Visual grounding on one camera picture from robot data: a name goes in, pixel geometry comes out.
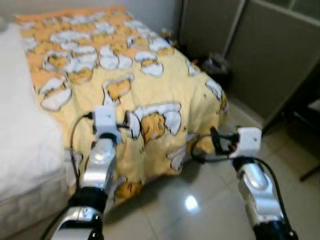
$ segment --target black cable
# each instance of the black cable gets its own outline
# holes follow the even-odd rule
[[[197,162],[202,163],[202,164],[204,164],[205,162],[219,163],[219,162],[223,162],[223,161],[230,160],[230,159],[225,159],[225,158],[221,158],[221,159],[217,158],[217,159],[215,159],[215,160],[207,160],[207,159],[205,159],[205,158],[203,158],[203,157],[200,157],[200,156],[195,155],[195,154],[194,154],[194,150],[195,150],[197,144],[198,144],[202,139],[207,138],[207,137],[212,137],[212,135],[211,135],[211,134],[204,134],[204,135],[198,134],[198,135],[197,135],[197,139],[192,143],[191,149],[190,149],[190,154],[191,154],[192,159],[194,159],[194,160],[196,160]]]
[[[64,209],[62,209],[58,215],[50,222],[50,224],[46,227],[43,234],[40,237],[40,240],[46,240],[50,230],[56,225],[57,221],[68,211],[70,205],[68,204]]]
[[[117,123],[116,127],[118,129],[129,129],[130,127],[126,124]]]
[[[278,179],[276,177],[275,172],[272,170],[272,168],[265,161],[263,161],[261,159],[258,159],[258,158],[255,158],[255,157],[254,157],[254,160],[259,162],[259,163],[261,163],[262,165],[264,165],[266,167],[266,169],[268,169],[269,173],[271,174],[271,177],[272,177],[272,180],[273,180],[274,186],[275,186],[275,191],[276,191],[276,194],[278,196],[280,208],[281,208],[281,211],[282,211],[282,214],[283,214],[283,219],[284,219],[285,223],[287,224],[287,227],[289,228],[290,232],[293,232],[293,229],[291,227],[291,224],[290,224],[290,221],[289,221],[289,218],[288,218],[288,215],[287,215],[287,211],[286,211],[286,208],[285,208],[284,200],[283,200],[282,195],[281,195],[280,186],[279,186]]]
[[[76,189],[76,191],[80,189],[80,172],[77,170],[77,163],[76,163],[76,158],[75,158],[75,154],[74,154],[74,136],[75,136],[77,125],[80,123],[80,121],[83,118],[92,119],[93,113],[89,112],[89,113],[86,113],[86,114],[80,116],[75,121],[73,128],[72,128],[72,131],[71,131],[71,136],[70,136],[71,163],[72,163],[72,168],[73,168],[73,172],[74,172],[74,176],[75,176],[75,189]]]

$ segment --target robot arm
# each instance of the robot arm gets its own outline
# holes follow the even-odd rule
[[[219,153],[226,153],[220,144],[220,138],[215,129],[211,129],[212,141]],[[242,127],[238,133],[225,137],[231,140],[236,149],[229,152],[227,159],[232,165],[239,179],[239,191],[245,201],[245,209],[251,227],[257,240],[297,240],[297,234],[291,229],[284,206],[280,204],[281,196],[277,179],[272,169],[268,167],[278,198],[274,195],[273,182],[264,173],[256,161],[261,145],[261,130],[255,127]]]
[[[96,143],[91,150],[80,189],[70,199],[68,210],[52,240],[103,240],[103,212],[113,181],[117,130],[115,107],[97,107],[94,113]]]

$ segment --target metal rod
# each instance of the metal rod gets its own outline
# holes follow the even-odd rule
[[[176,31],[176,40],[178,41],[178,43],[180,43],[180,40],[181,40],[181,30],[182,30],[184,15],[185,15],[184,13],[185,13],[185,0],[181,0],[179,22],[178,22],[178,28]]]
[[[291,0],[289,4],[289,9],[292,10],[295,7],[295,4],[296,4],[296,0]]]
[[[310,178],[312,175],[316,174],[317,172],[320,172],[320,165],[315,167],[314,169],[311,169],[307,173],[305,173],[303,176],[300,177],[300,181],[304,182],[308,178]]]
[[[224,46],[222,57],[226,59],[228,57],[230,48],[235,40],[236,33],[238,31],[239,23],[241,20],[241,17],[243,16],[245,7],[247,5],[248,0],[240,0],[239,6],[237,8],[237,11],[235,13],[235,17],[231,26],[231,30],[229,32],[228,38],[226,40],[226,44]]]

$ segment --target white floor tile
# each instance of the white floor tile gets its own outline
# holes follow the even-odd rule
[[[318,239],[320,236],[320,183],[316,175],[306,182],[286,160],[274,154],[266,160],[274,170],[289,220],[299,239]]]
[[[208,200],[195,214],[182,217],[159,240],[253,240],[244,205],[230,190]]]
[[[105,217],[104,239],[155,240],[156,236],[137,199],[119,205]]]
[[[214,172],[223,179],[226,185],[229,185],[237,179],[237,173],[234,167],[232,166],[231,161],[208,163],[207,165],[210,168],[212,168]]]
[[[299,175],[303,175],[320,164],[320,157],[312,155],[293,140],[289,140],[277,153]]]
[[[239,191],[238,185],[239,185],[239,180],[237,179],[237,180],[233,181],[232,183],[230,183],[230,184],[228,185],[228,187],[229,187],[229,189],[239,198],[239,200],[240,200],[243,204],[245,204],[245,201],[244,201],[244,199],[243,199],[243,197],[242,197],[242,195],[241,195],[241,193],[240,193],[240,191]]]
[[[266,143],[266,141],[265,140],[262,140],[262,142],[261,142],[261,147],[260,147],[260,151],[259,151],[259,153],[258,153],[258,155],[257,155],[257,157],[259,158],[259,159],[265,159],[265,158],[267,158],[267,157],[269,157],[271,154],[273,154],[273,150],[272,150],[272,148]]]
[[[227,187],[209,164],[190,162],[184,167],[181,174],[181,178],[188,184],[192,195],[200,204]]]
[[[191,196],[193,193],[184,180],[179,177],[163,177],[151,182],[139,194],[138,199],[151,226],[159,233],[188,213],[186,199]]]
[[[275,126],[262,139],[273,151],[277,151],[290,140],[290,137],[286,127]]]
[[[257,127],[261,128],[261,125],[253,120],[246,112],[239,108],[236,104],[229,102],[229,116],[230,123],[234,126],[240,125],[242,127]]]

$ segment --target bed sheet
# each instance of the bed sheet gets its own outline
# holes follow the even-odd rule
[[[149,179],[181,172],[196,133],[218,127],[228,109],[222,88],[124,7],[19,16],[39,106],[63,125],[113,104],[121,130],[107,209]],[[87,159],[94,136],[83,120],[75,151]],[[212,151],[210,141],[200,144]]]

